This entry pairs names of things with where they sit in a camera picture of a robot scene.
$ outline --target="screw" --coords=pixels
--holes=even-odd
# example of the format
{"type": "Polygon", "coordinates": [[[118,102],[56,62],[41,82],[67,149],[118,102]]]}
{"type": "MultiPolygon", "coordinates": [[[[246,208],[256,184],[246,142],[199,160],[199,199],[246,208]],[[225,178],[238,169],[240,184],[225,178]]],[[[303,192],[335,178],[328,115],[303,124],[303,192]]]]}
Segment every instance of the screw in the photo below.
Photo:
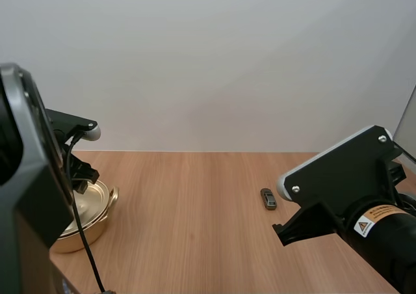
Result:
{"type": "Polygon", "coordinates": [[[378,141],[380,142],[380,143],[385,143],[386,141],[387,141],[387,137],[386,136],[379,136],[378,137],[378,141]]]}

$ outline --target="black cable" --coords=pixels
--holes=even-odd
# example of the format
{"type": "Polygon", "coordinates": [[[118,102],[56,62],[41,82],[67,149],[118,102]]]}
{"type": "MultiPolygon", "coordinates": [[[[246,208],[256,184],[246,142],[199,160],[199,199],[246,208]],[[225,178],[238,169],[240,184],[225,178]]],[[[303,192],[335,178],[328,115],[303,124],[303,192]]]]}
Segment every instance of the black cable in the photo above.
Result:
{"type": "MultiPolygon", "coordinates": [[[[66,152],[66,164],[65,164],[66,177],[68,178],[68,181],[70,183],[71,189],[72,189],[72,179],[71,179],[71,172],[70,172],[70,157],[71,157],[71,152],[72,152],[73,146],[75,146],[75,144],[83,137],[83,135],[84,135],[83,132],[80,132],[80,133],[74,135],[73,136],[73,139],[71,141],[70,147],[68,148],[68,151],[66,152]]],[[[96,266],[96,262],[94,261],[94,257],[92,256],[92,253],[91,253],[91,250],[90,250],[90,246],[88,245],[88,242],[86,240],[86,237],[85,237],[85,234],[84,234],[84,230],[83,230],[83,226],[82,226],[81,220],[79,218],[77,204],[75,203],[75,195],[73,196],[72,209],[73,209],[73,214],[75,216],[75,221],[77,223],[77,227],[78,227],[78,230],[79,230],[79,235],[81,236],[81,240],[83,240],[83,244],[84,244],[84,247],[85,247],[85,251],[86,251],[86,254],[88,255],[88,259],[90,260],[91,267],[92,267],[92,270],[94,272],[94,276],[96,277],[99,290],[101,292],[105,292],[103,283],[101,282],[101,279],[99,277],[99,273],[98,273],[98,269],[97,269],[97,266],[96,266]]]]}

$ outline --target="white wall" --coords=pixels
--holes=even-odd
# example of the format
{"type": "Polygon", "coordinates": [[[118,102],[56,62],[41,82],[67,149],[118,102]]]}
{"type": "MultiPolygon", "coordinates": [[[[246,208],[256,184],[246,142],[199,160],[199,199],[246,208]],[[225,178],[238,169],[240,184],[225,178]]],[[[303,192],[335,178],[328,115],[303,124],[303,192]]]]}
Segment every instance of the white wall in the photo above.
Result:
{"type": "Polygon", "coordinates": [[[416,0],[0,0],[0,61],[105,150],[319,151],[394,131],[416,0]]]}

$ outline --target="warning label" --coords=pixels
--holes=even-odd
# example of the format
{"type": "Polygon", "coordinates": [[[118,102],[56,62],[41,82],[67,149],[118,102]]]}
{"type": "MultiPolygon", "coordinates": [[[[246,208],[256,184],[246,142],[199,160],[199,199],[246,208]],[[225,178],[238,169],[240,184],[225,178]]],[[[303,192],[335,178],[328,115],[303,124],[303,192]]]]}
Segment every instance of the warning label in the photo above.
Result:
{"type": "Polygon", "coordinates": [[[400,214],[406,213],[403,209],[400,209],[393,205],[379,205],[373,208],[370,208],[368,211],[364,213],[366,218],[378,222],[379,220],[383,219],[392,214],[400,214]]]}
{"type": "Polygon", "coordinates": [[[367,237],[371,228],[384,217],[392,214],[400,214],[406,212],[393,205],[379,205],[370,208],[364,213],[356,222],[354,230],[361,234],[363,237],[367,237]]]}
{"type": "Polygon", "coordinates": [[[364,231],[365,227],[368,226],[367,222],[359,222],[358,224],[359,224],[359,227],[361,228],[361,231],[364,231]]]}

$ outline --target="pot handle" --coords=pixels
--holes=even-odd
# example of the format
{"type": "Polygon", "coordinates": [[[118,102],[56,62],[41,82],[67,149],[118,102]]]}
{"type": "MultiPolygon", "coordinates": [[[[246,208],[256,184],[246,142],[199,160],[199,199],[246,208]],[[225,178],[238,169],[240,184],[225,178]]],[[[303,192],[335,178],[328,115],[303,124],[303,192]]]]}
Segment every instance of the pot handle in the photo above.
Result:
{"type": "Polygon", "coordinates": [[[118,192],[120,191],[119,187],[113,187],[110,191],[110,202],[109,202],[109,210],[114,208],[115,203],[118,200],[118,192]]]}
{"type": "Polygon", "coordinates": [[[109,202],[109,206],[108,206],[107,210],[105,211],[105,214],[99,220],[99,222],[105,221],[109,217],[109,213],[111,212],[112,209],[114,209],[114,205],[115,205],[115,203],[118,200],[118,191],[119,190],[120,189],[118,187],[113,187],[112,190],[110,191],[110,202],[109,202]]]}

